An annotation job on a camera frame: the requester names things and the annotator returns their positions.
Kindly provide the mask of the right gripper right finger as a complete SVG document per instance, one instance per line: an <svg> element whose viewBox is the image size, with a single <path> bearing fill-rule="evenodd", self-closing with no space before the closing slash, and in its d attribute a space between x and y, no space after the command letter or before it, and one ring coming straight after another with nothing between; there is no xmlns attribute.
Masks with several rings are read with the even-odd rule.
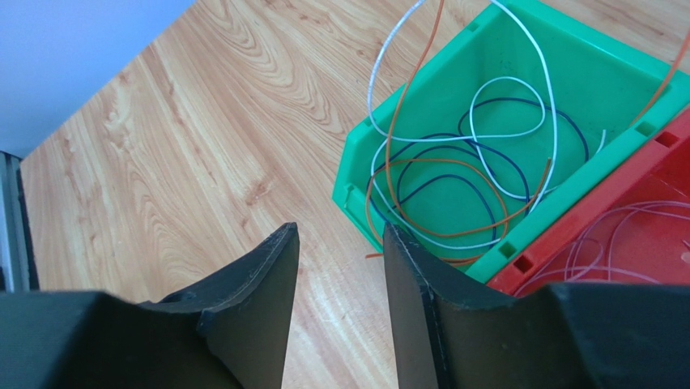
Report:
<svg viewBox="0 0 690 389"><path fill-rule="evenodd" d="M383 255L401 388L536 388L517 298L454 270L387 224Z"/></svg>

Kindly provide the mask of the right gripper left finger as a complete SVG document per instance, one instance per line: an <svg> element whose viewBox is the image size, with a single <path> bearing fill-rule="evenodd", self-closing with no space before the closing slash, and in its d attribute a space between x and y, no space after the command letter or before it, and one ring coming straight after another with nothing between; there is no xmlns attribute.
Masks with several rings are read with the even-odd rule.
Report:
<svg viewBox="0 0 690 389"><path fill-rule="evenodd" d="M196 334L242 387L279 388L299 253L297 225L285 223L229 265L143 307L192 314Z"/></svg>

